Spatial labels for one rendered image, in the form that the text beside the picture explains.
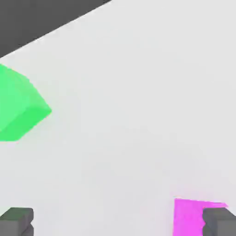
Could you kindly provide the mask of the small magenta cube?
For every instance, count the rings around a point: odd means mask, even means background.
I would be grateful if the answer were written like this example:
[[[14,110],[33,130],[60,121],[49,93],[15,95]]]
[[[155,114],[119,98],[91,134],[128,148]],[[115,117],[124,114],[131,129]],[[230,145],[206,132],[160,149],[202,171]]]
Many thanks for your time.
[[[176,198],[172,236],[203,236],[202,228],[205,225],[202,219],[203,209],[218,207],[227,207],[227,204]]]

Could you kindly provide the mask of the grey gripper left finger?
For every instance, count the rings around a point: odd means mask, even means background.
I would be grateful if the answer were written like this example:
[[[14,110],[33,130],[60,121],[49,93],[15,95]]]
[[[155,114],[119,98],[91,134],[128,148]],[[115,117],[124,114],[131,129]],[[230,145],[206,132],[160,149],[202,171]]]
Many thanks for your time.
[[[11,207],[0,216],[0,236],[34,236],[34,210]]]

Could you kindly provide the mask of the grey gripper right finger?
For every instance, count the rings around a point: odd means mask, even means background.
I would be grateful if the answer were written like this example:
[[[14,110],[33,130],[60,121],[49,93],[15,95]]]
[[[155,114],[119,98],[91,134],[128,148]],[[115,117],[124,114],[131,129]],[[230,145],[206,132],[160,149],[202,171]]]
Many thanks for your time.
[[[236,216],[224,207],[205,208],[203,236],[236,236]]]

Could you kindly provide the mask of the small green cube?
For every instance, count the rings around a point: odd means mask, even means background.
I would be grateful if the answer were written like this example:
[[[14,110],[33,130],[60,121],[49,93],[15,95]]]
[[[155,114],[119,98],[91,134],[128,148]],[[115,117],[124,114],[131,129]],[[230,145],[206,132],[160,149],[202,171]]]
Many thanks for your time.
[[[0,142],[19,140],[51,112],[27,77],[0,64]]]

